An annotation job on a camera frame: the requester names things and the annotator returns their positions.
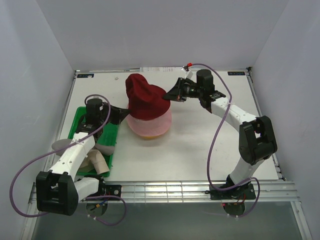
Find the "red cloth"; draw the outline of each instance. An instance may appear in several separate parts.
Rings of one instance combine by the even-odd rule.
[[[126,95],[129,98],[130,115],[139,120],[152,120],[165,114],[170,108],[170,101],[162,97],[166,91],[151,85],[139,73],[131,74],[125,80]]]

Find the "gray floor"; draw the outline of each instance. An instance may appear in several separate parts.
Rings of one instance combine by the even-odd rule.
[[[39,217],[34,240],[300,240],[301,235],[289,202],[260,202],[240,219],[203,213],[224,213],[219,203],[128,204],[124,221],[105,226],[86,217],[85,204],[72,216]],[[109,205],[103,219],[116,221],[123,212],[118,203]]]

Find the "metal frame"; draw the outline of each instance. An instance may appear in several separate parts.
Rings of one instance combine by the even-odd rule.
[[[129,70],[116,70],[112,72],[128,72]],[[247,70],[246,76],[250,89],[256,104],[258,113],[261,115],[261,109],[257,101],[257,96],[254,90],[253,82],[250,77],[250,74]],[[75,79],[77,74],[81,71],[75,71],[73,83],[66,101],[64,113],[59,124],[59,128],[55,137],[55,140],[58,140],[61,135],[62,127],[65,121],[67,114],[70,98],[72,91],[75,85]],[[139,72],[137,69],[133,69],[132,72]],[[296,190],[295,184],[292,181],[283,180],[281,170],[277,157],[272,156],[280,180],[276,181],[261,181],[260,187],[260,198],[259,202],[291,202],[292,209],[301,232],[303,240],[311,240],[311,234],[301,208],[301,202]],[[47,158],[44,170],[48,170],[54,162],[54,155],[51,155]],[[204,191],[209,189],[209,184],[207,182],[185,182],[185,181],[175,181],[175,182],[109,182],[110,184],[120,184],[122,185],[122,194],[123,199],[130,204],[135,203],[221,203],[221,200],[210,200],[210,196],[205,194]],[[223,184],[222,181],[216,181],[213,184],[219,185]],[[257,183],[252,183],[254,189],[257,191]],[[36,201],[36,188],[35,184],[33,185],[29,206],[27,214],[34,215],[39,211],[37,209]],[[26,218],[24,223],[24,228],[21,234],[22,240],[30,240],[32,238],[37,218]]]

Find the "pink hat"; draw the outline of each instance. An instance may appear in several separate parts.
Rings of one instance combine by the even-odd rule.
[[[151,85],[144,76],[131,74],[125,81],[131,111],[126,117],[129,127],[142,137],[157,137],[165,134],[171,124],[170,101],[162,97],[166,91]]]

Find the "green plastic crate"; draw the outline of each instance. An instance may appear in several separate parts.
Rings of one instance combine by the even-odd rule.
[[[73,119],[73,123],[72,123],[71,129],[70,129],[70,132],[69,132],[68,139],[72,139],[74,137],[74,134],[75,134],[77,126],[78,126],[79,119],[84,114],[86,114],[86,107],[85,106],[78,107],[78,109],[76,110],[74,119]],[[108,123],[107,125],[105,125],[103,128],[103,133],[99,137],[97,143],[101,144],[101,145],[105,145],[105,146],[115,146],[117,134],[118,134],[118,128],[119,128],[118,125],[114,125],[112,123]],[[113,155],[110,155],[110,156],[103,155],[103,157],[104,157],[105,162],[111,171]],[[102,173],[101,175],[104,177],[109,177],[110,171],[108,171],[106,173]],[[82,176],[83,175],[96,175],[97,172],[95,169],[93,169],[89,172],[78,171],[77,174],[82,175]]]

